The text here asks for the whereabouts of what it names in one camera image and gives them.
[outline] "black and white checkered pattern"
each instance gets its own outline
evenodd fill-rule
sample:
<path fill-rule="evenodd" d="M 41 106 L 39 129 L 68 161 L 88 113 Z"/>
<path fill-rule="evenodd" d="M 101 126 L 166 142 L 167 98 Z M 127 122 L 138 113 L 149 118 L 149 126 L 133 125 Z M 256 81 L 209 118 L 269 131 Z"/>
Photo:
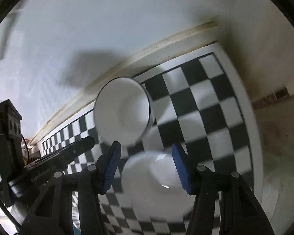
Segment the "black and white checkered pattern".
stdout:
<path fill-rule="evenodd" d="M 156 121 L 135 146 L 122 148 L 121 160 L 111 189 L 99 195 L 104 222 L 112 233 L 185 234 L 190 213 L 181 220 L 167 222 L 135 213 L 123 193 L 121 174 L 127 160 L 141 151 L 171 152 L 181 143 L 185 152 L 212 171 L 238 171 L 253 189 L 253 168 L 245 122 L 228 77 L 213 53 L 198 57 L 140 82 L 152 98 Z M 93 110 L 82 115 L 43 142 L 48 154 L 75 140 L 92 136 L 96 145 L 74 160 L 65 173 L 79 172 L 96 162 L 109 146 L 98 137 Z M 72 196 L 77 206 L 77 193 Z M 220 224 L 216 200 L 215 224 Z"/>

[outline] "white mug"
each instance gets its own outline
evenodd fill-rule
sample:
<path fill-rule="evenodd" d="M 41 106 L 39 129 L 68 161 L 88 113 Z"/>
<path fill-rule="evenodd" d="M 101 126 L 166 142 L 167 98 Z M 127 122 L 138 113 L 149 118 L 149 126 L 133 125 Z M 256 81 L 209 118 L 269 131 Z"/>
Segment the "white mug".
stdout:
<path fill-rule="evenodd" d="M 100 90 L 95 101 L 94 122 L 98 134 L 111 145 L 139 142 L 154 122 L 151 98 L 143 86 L 127 77 L 115 78 Z"/>

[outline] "black cable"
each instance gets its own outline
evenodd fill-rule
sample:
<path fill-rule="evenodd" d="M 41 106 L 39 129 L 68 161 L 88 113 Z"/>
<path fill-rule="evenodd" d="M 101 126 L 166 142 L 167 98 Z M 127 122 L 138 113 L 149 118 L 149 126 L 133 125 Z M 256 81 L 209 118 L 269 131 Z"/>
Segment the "black cable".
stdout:
<path fill-rule="evenodd" d="M 25 143 L 25 147 L 26 147 L 26 149 L 27 149 L 27 154 L 28 154 L 27 162 L 26 162 L 26 164 L 25 164 L 25 166 L 26 166 L 26 165 L 28 165 L 28 162 L 29 162 L 29 151 L 28 151 L 28 147 L 27 147 L 26 141 L 25 141 L 25 139 L 24 139 L 24 136 L 23 136 L 22 134 L 21 134 L 21 136 L 22 136 L 22 139 L 23 139 L 23 141 L 24 141 L 24 143 Z"/>
<path fill-rule="evenodd" d="M 5 205 L 2 203 L 2 201 L 0 200 L 0 208 L 1 210 L 5 213 L 5 215 L 10 219 L 10 221 L 17 227 L 17 228 L 21 228 L 21 225 L 19 224 L 18 221 L 16 221 L 16 219 L 12 216 L 12 214 L 8 211 L 8 209 L 5 207 Z"/>

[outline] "blue gripper pad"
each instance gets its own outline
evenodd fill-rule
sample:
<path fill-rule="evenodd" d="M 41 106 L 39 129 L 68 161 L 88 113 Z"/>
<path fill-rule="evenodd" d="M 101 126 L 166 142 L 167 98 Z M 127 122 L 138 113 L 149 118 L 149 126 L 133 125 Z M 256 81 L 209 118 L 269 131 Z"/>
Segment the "blue gripper pad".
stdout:
<path fill-rule="evenodd" d="M 105 193 L 110 189 L 115 172 L 119 165 L 121 158 L 121 144 L 117 141 L 114 141 L 110 147 L 110 151 L 112 151 L 112 155 L 104 172 L 104 183 L 102 185 L 102 189 Z"/>
<path fill-rule="evenodd" d="M 177 170 L 177 173 L 179 174 L 179 178 L 182 184 L 182 188 L 187 192 L 187 194 L 190 194 L 191 192 L 191 185 L 189 182 L 189 174 L 186 170 L 185 163 L 183 159 L 187 155 L 184 152 L 184 149 L 179 144 L 173 144 L 172 145 L 172 157 L 173 161 Z"/>

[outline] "screw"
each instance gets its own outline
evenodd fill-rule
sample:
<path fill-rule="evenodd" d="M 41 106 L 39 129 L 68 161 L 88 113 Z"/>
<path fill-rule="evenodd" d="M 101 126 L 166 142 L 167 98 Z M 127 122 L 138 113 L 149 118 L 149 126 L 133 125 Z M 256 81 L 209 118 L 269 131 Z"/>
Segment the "screw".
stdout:
<path fill-rule="evenodd" d="M 203 166 L 203 165 L 198 165 L 198 166 L 197 166 L 197 169 L 198 169 L 199 171 L 205 171 L 205 170 L 206 170 L 206 167 Z"/>
<path fill-rule="evenodd" d="M 232 175 L 232 177 L 234 177 L 234 178 L 238 178 L 238 177 L 240 176 L 239 173 L 236 172 L 236 171 L 233 171 L 233 172 L 231 173 L 231 175 Z"/>
<path fill-rule="evenodd" d="M 57 171 L 57 172 L 55 172 L 55 173 L 53 174 L 53 176 L 54 176 L 55 178 L 59 178 L 59 177 L 62 176 L 62 172 L 61 172 L 61 171 Z"/>
<path fill-rule="evenodd" d="M 87 167 L 87 169 L 89 170 L 89 171 L 93 171 L 93 170 L 95 170 L 97 168 L 97 166 L 95 165 L 95 164 L 91 164 L 91 165 L 89 165 L 88 167 Z"/>

